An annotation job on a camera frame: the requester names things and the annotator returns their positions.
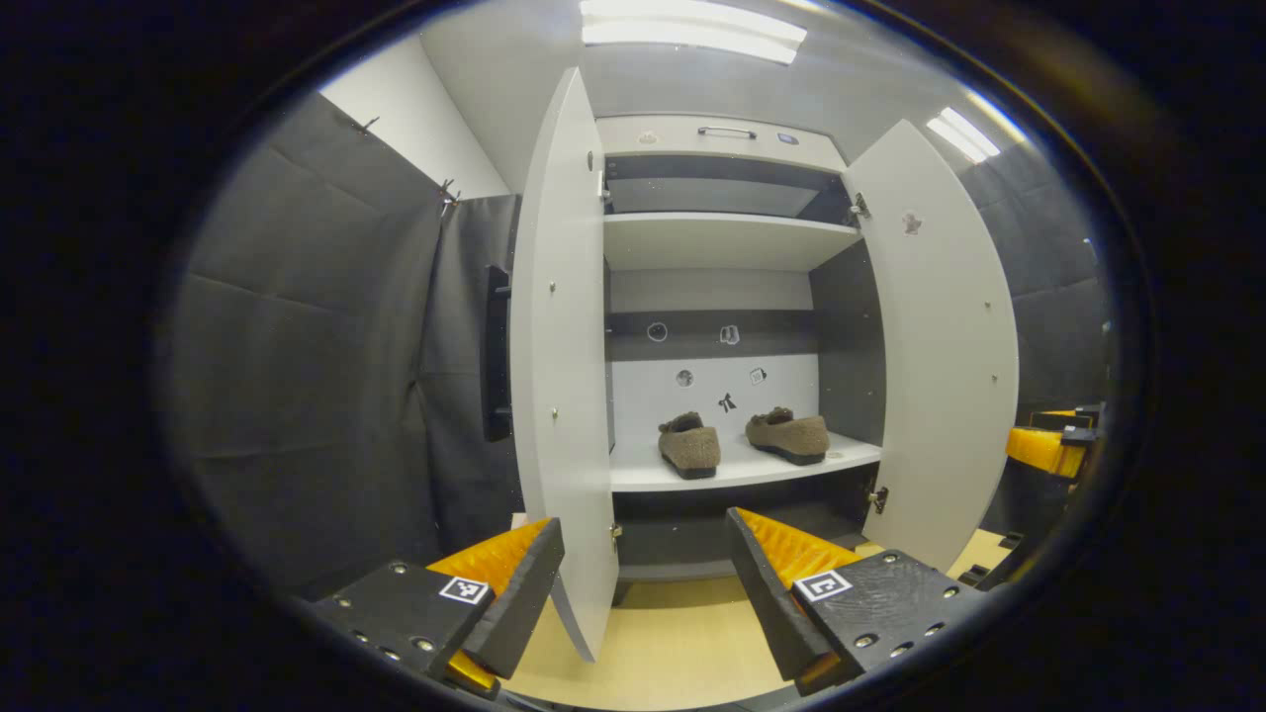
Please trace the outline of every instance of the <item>top drawer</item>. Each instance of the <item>top drawer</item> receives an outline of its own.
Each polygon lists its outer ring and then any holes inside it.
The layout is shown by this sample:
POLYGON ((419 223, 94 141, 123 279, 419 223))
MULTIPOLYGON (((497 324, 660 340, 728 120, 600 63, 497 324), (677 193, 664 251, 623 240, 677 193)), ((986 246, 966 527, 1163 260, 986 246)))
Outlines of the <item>top drawer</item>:
POLYGON ((606 117, 598 119, 598 133, 608 156, 732 156, 837 174, 844 170, 829 137, 761 122, 682 114, 606 117))

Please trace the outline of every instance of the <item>shoe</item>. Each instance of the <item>shoe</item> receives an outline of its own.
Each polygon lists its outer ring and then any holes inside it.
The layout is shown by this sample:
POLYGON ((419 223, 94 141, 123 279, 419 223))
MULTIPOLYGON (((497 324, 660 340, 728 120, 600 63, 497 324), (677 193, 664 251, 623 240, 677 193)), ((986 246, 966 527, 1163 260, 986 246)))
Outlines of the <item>shoe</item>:
POLYGON ((782 407, 765 416, 752 416, 744 431, 752 447, 772 452, 793 465, 822 462, 830 447, 822 416, 796 421, 791 410, 782 407))
POLYGON ((677 416, 660 426, 660 456, 681 479, 715 476, 720 464, 717 428, 705 428, 694 410, 677 416))

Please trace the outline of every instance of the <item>door hinge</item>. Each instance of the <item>door hinge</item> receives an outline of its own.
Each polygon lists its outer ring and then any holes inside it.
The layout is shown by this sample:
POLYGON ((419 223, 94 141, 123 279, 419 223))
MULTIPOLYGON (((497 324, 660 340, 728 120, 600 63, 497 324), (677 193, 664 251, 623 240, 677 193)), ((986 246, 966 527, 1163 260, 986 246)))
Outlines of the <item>door hinge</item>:
POLYGON ((884 507, 887 507, 887 488, 881 486, 877 492, 872 492, 866 495, 866 502, 875 503, 875 513, 882 514, 884 507))
POLYGON ((853 198, 853 204, 849 205, 848 212, 855 215, 861 215, 863 218, 870 217, 870 208, 866 207, 866 196, 858 193, 853 198))

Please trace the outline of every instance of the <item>black sole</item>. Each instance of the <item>black sole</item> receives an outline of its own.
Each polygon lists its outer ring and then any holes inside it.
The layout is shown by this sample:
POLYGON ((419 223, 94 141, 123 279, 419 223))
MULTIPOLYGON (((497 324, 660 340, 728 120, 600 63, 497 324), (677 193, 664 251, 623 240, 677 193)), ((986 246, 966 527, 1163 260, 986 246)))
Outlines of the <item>black sole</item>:
POLYGON ((793 465, 817 465, 827 459, 825 452, 819 452, 817 455, 796 455, 795 452, 787 452, 786 450, 774 447, 772 445, 753 445, 752 447, 760 450, 761 452, 777 455, 793 465))
POLYGON ((660 454, 660 457, 662 457, 663 461, 667 462, 675 473, 677 473, 677 476, 684 480, 701 480, 704 478, 717 476, 717 467, 695 467, 693 470, 682 470, 663 452, 660 454))

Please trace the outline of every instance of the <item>sticker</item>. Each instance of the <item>sticker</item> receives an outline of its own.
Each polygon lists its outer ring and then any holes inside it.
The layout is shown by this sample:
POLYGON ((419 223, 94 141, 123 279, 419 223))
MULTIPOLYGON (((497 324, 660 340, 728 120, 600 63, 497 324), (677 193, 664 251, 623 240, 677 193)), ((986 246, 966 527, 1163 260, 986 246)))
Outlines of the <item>sticker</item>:
POLYGON ((923 220, 914 214, 914 210, 906 210, 901 215, 901 222, 905 223, 905 234, 919 234, 919 227, 923 226, 923 220))
POLYGON ((843 576, 834 571, 827 571, 818 574, 815 576, 809 576, 806 579, 800 579, 795 583, 795 587, 800 589, 809 603, 815 601, 822 601, 823 598, 830 598, 837 593, 844 593, 846 590, 853 588, 853 584, 844 580, 843 576))
POLYGON ((485 593, 487 593, 486 583, 453 576, 453 580, 441 589, 439 595, 475 606, 484 599, 485 593))

